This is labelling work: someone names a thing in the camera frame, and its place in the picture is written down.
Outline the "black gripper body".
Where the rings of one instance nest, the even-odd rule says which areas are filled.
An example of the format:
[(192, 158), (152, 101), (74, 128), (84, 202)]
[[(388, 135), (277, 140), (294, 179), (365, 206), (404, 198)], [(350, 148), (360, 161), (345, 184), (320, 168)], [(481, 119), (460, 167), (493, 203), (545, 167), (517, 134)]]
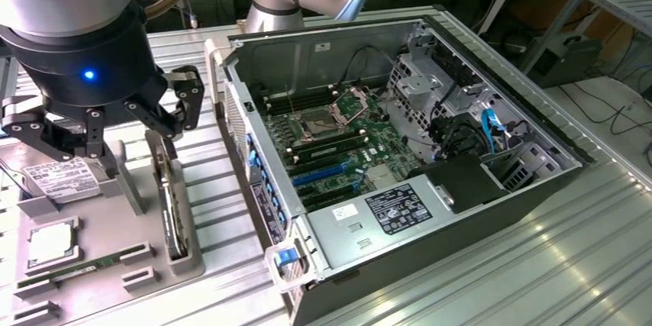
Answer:
[(126, 102), (158, 110), (166, 81), (153, 62), (144, 9), (136, 2), (90, 33), (37, 37), (2, 26), (1, 39), (41, 91), (48, 112), (81, 118), (90, 108), (102, 108), (108, 118), (129, 118)]

